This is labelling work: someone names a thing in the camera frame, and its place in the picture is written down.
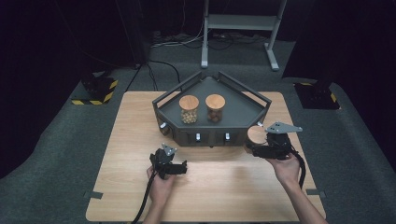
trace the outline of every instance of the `metal stand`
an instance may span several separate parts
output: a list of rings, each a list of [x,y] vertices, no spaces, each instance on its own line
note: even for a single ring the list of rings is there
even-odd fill
[[[237,30],[266,30],[272,31],[270,42],[264,44],[273,71],[278,71],[276,58],[273,52],[277,30],[282,21],[283,11],[287,0],[281,0],[276,16],[246,16],[246,15],[218,15],[209,14],[209,0],[205,0],[204,43],[202,45],[201,67],[208,67],[207,32],[212,29],[237,29]]]

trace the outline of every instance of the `hexagonal tray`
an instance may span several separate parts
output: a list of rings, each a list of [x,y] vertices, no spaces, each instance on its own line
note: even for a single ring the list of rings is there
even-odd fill
[[[219,122],[207,119],[205,98],[210,94],[220,94],[226,101]],[[181,120],[178,102],[184,95],[194,95],[200,102],[195,123],[186,124]],[[182,147],[213,147],[242,146],[248,128],[263,122],[271,100],[224,73],[206,77],[198,72],[152,103],[164,135],[169,134]]]

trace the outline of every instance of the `gray carpet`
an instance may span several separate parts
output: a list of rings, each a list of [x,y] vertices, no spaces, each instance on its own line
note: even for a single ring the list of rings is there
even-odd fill
[[[227,44],[211,41],[218,49]],[[235,77],[256,91],[283,93],[330,223],[396,223],[396,174],[364,125],[344,91],[331,90],[342,109],[303,109],[293,82],[281,78],[294,43],[276,41],[280,71],[273,72],[262,43],[234,44],[209,50],[209,66],[202,69],[201,49],[183,46],[153,48],[150,59],[172,64],[183,80],[202,70]],[[149,63],[159,91],[177,84],[175,70]],[[106,105],[72,105],[70,101],[41,134],[33,155],[0,180],[0,223],[89,223],[89,199],[117,116],[120,100],[136,70],[120,68],[111,77],[119,81]],[[149,69],[143,66],[128,91],[153,91]]]

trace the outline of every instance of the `dark background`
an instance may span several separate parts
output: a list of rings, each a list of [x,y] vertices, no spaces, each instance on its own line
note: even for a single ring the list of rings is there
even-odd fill
[[[204,1],[186,1],[184,16],[181,0],[144,2],[148,11],[140,16],[148,20],[141,22],[143,27],[159,30],[163,36],[181,30],[190,35],[199,32]],[[211,1],[211,12],[275,15],[278,4],[251,0],[244,1],[243,7],[235,0],[217,0]],[[347,63],[336,65],[342,69],[334,82],[347,92],[390,159],[394,159],[396,131],[395,21],[391,0],[289,1],[277,36],[297,40],[285,77],[320,78],[329,66],[325,63],[329,51],[337,49],[340,56],[346,55]],[[143,63],[136,60],[144,58],[143,50],[132,44],[137,37],[124,29],[116,1],[2,1],[0,32],[1,177],[33,152],[40,134],[80,82],[83,67],[93,72],[135,67]],[[344,33],[353,36],[347,38],[351,42],[346,53],[337,48]]]

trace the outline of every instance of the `glass jar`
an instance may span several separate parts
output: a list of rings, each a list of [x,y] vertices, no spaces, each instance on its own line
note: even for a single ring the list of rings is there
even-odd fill
[[[221,95],[211,94],[206,97],[207,119],[213,122],[222,120],[222,111],[225,106],[225,99]]]
[[[181,107],[181,121],[195,123],[198,120],[199,100],[193,95],[185,95],[178,101]]]

